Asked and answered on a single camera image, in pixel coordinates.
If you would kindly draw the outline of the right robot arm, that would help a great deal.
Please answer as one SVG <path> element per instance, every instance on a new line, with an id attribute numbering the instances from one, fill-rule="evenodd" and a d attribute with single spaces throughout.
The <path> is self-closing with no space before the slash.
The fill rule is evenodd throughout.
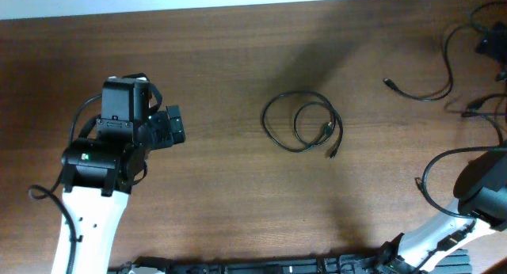
<path id="1" fill-rule="evenodd" d="M 432 167 L 454 154 L 482 152 L 458 176 L 454 199 L 440 206 L 427 189 Z M 438 213 L 427 223 L 400 234 L 375 259 L 374 269 L 385 273 L 423 273 L 475 239 L 506 230 L 506 148 L 464 147 L 445 151 L 425 167 L 419 189 Z"/>

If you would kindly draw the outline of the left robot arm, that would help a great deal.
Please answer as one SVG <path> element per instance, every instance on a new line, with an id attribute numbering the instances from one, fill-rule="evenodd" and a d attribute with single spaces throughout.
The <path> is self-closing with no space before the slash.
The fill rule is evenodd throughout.
<path id="1" fill-rule="evenodd" d="M 107 272 L 132 188 L 147 175 L 148 154 L 185 141 L 178 106 L 161 104 L 145 74 L 105 81 L 101 113 L 63 152 L 65 212 L 52 272 Z"/>

